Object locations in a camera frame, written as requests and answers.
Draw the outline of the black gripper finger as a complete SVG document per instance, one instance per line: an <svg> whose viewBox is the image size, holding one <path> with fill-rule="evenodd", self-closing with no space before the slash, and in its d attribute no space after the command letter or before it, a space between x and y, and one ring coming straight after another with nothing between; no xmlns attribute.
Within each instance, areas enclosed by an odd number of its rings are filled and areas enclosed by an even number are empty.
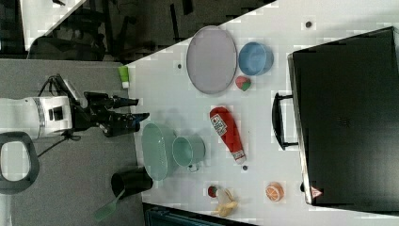
<svg viewBox="0 0 399 226"><path fill-rule="evenodd" d="M118 96L113 97L113 107L114 108L121 108L126 106L138 105L138 99L129 99L129 98L122 98Z"/></svg>
<svg viewBox="0 0 399 226"><path fill-rule="evenodd" d="M149 113L115 113L110 120L110 132L112 136L119 136L138 132L140 123L150 116Z"/></svg>

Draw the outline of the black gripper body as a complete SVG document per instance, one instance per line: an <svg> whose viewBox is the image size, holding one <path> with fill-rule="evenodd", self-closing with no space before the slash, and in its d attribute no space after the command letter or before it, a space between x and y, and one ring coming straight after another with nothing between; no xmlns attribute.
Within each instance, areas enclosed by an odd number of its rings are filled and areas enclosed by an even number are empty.
<svg viewBox="0 0 399 226"><path fill-rule="evenodd" d="M71 99L72 130L74 132L86 131L91 127L99 127L106 137L118 136L120 129L120 113L112 108L121 107L118 95L109 96L106 93L85 92L87 106Z"/></svg>

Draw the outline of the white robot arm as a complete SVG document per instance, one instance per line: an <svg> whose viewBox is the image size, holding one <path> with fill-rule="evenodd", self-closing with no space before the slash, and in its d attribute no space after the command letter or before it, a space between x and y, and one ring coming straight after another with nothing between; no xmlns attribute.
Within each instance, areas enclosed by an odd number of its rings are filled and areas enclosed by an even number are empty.
<svg viewBox="0 0 399 226"><path fill-rule="evenodd" d="M1 131L24 132L33 139L66 136L99 127L106 137L137 132L148 113L118 113L125 106L137 105L137 99L84 93L86 105L72 96L27 97L1 100Z"/></svg>

